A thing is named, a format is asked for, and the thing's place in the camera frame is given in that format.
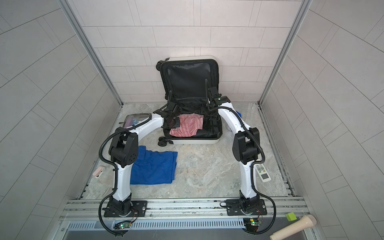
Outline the red white striped cloth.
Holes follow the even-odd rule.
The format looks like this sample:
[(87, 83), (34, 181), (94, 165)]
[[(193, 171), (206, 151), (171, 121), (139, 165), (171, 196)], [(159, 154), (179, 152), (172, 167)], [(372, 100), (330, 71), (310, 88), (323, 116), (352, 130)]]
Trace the red white striped cloth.
[(203, 129), (204, 116), (199, 114), (181, 114), (179, 115), (180, 126), (170, 130), (170, 135), (178, 138), (193, 137), (198, 130)]

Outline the clear toiletry pouch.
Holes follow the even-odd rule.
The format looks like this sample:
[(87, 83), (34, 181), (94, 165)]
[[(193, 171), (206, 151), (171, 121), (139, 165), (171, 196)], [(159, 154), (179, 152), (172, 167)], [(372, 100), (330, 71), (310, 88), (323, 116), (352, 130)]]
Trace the clear toiletry pouch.
[(123, 122), (123, 128), (128, 129), (130, 127), (136, 126), (143, 121), (146, 121), (151, 118), (151, 114), (132, 114), (126, 116)]

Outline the blue shirt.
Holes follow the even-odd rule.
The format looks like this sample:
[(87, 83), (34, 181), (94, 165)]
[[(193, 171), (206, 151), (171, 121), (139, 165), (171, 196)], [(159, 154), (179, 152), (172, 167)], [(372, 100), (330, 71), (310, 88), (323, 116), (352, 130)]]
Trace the blue shirt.
[(175, 180), (177, 152), (154, 152), (139, 147), (131, 172), (131, 185), (171, 184)]

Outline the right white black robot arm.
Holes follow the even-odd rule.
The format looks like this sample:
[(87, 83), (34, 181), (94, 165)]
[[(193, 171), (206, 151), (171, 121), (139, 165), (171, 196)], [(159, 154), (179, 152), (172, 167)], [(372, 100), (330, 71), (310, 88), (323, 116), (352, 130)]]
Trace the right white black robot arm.
[(219, 94), (216, 87), (206, 87), (206, 98), (208, 109), (217, 112), (234, 133), (232, 151), (241, 170), (240, 208), (250, 214), (260, 204), (260, 194), (255, 183), (255, 163), (262, 153), (260, 141), (235, 111), (230, 100)]

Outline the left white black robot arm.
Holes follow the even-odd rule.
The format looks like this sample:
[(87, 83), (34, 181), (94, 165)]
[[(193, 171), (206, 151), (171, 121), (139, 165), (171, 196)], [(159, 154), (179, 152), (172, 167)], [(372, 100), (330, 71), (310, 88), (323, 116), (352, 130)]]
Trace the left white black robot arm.
[(174, 181), (178, 154), (148, 151), (139, 145), (140, 139), (161, 128), (166, 118), (162, 109), (151, 114), (129, 115), (106, 140), (111, 143), (109, 163), (115, 171), (113, 192), (106, 212), (115, 216), (126, 216), (131, 212), (131, 184), (160, 185)]

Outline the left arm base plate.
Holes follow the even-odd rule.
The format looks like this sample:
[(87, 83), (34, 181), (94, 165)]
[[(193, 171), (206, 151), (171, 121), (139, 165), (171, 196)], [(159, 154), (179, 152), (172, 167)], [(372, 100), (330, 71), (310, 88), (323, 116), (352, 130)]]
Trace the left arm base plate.
[(120, 202), (113, 200), (102, 208), (104, 217), (107, 218), (135, 218), (144, 217), (146, 214), (147, 201)]

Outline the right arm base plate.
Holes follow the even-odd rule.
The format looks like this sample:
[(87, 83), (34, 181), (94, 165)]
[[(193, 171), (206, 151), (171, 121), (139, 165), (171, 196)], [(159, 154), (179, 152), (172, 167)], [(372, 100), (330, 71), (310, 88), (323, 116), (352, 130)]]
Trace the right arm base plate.
[(227, 210), (228, 216), (265, 216), (268, 214), (264, 200), (252, 199), (228, 199), (220, 203)]

